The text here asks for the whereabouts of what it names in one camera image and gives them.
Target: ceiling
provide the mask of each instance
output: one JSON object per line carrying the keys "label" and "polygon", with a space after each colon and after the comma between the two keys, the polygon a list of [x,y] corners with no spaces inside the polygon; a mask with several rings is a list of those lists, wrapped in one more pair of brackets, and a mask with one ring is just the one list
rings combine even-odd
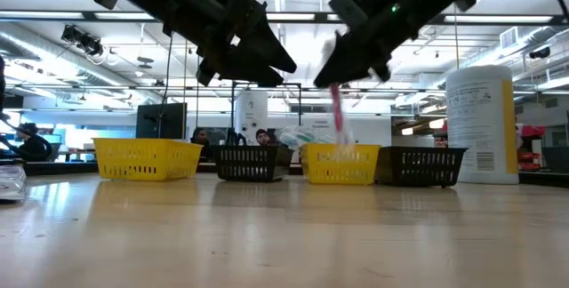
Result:
{"label": "ceiling", "polygon": [[[267,2],[269,12],[321,12],[330,11],[327,2],[330,0],[258,0]],[[120,0],[115,8],[121,12],[137,12],[139,9],[125,0]],[[104,9],[93,0],[2,0],[2,10],[54,10],[54,11],[103,11]],[[449,7],[446,13],[454,13]],[[476,14],[559,14],[560,9],[556,0],[479,0],[469,11]],[[35,36],[47,39],[58,45],[61,50],[81,54],[75,47],[67,47],[61,39],[61,33],[68,22],[59,21],[22,21],[16,23]],[[123,77],[127,82],[150,85],[157,79],[164,79],[167,70],[168,46],[170,37],[162,33],[160,24],[148,23],[98,23],[76,22],[75,25],[92,36],[99,37],[101,42],[116,53],[118,62],[109,64],[104,60],[103,67],[109,73]],[[294,74],[284,74],[286,82],[302,83],[311,86],[312,80],[322,67],[321,51],[326,40],[333,38],[334,31],[339,25],[331,24],[271,24],[278,33],[281,28],[284,47],[298,64]],[[408,41],[393,53],[390,66],[394,72],[386,87],[396,88],[430,88],[424,80],[425,74],[442,74],[457,67],[465,59],[479,54],[488,47],[499,42],[499,35],[509,27],[496,26],[459,26],[459,27],[425,27],[419,39]],[[195,54],[186,54],[186,45],[191,43],[181,36],[175,36],[172,41],[172,61],[170,67],[170,84],[182,85],[184,77],[187,80],[194,77],[198,63]],[[138,57],[151,58],[152,69],[140,69]],[[514,63],[519,58],[510,60]],[[88,63],[82,59],[77,63]]]}

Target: person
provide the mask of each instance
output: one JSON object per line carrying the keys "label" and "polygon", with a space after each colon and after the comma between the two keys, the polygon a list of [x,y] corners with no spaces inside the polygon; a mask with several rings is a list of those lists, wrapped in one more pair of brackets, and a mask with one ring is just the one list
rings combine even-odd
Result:
{"label": "person", "polygon": [[194,130],[193,137],[190,140],[192,143],[197,145],[202,145],[202,153],[200,154],[201,157],[205,158],[212,158],[213,152],[210,148],[210,141],[207,139],[207,132],[204,128],[196,128]]}
{"label": "person", "polygon": [[268,135],[268,132],[264,129],[259,129],[257,133],[255,133],[255,137],[257,138],[257,142],[260,146],[280,146],[288,148],[284,143],[278,140],[272,140]]}
{"label": "person", "polygon": [[[20,124],[21,129],[25,129],[32,133],[37,133],[37,126],[34,123],[26,123]],[[37,138],[31,138],[25,133],[16,132],[18,137],[24,140],[24,143],[21,144],[18,149],[24,151],[24,154],[21,154],[20,157],[29,162],[42,162],[45,161],[47,157],[47,151],[45,150],[44,143]]]}

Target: table surface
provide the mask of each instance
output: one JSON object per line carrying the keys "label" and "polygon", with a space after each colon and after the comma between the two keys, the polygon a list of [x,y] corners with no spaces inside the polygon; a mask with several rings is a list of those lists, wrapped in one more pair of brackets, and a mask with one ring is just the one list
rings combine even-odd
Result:
{"label": "table surface", "polygon": [[548,287],[569,190],[29,178],[0,204],[3,288]]}

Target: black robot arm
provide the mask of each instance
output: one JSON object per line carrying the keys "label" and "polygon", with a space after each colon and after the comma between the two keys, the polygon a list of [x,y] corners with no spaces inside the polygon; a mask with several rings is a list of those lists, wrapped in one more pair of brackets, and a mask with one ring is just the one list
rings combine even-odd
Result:
{"label": "black robot arm", "polygon": [[[113,9],[117,0],[94,0]],[[204,59],[197,80],[208,85],[220,79],[277,85],[283,78],[273,69],[294,72],[296,64],[268,26],[266,4],[255,0],[129,0],[197,45]],[[234,37],[238,44],[232,44]]]}
{"label": "black robot arm", "polygon": [[326,87],[369,76],[382,81],[391,77],[387,66],[391,53],[405,40],[416,39],[421,27],[452,3],[466,11],[477,0],[332,0],[329,5],[349,27],[336,34],[330,59],[314,85]]}

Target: black basket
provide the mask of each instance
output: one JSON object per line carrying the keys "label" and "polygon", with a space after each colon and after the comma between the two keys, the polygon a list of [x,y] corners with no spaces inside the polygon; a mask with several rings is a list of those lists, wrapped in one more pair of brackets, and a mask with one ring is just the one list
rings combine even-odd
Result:
{"label": "black basket", "polygon": [[293,150],[279,146],[213,146],[223,180],[271,182],[288,174]]}
{"label": "black basket", "polygon": [[465,148],[380,148],[375,180],[396,186],[454,186]]}

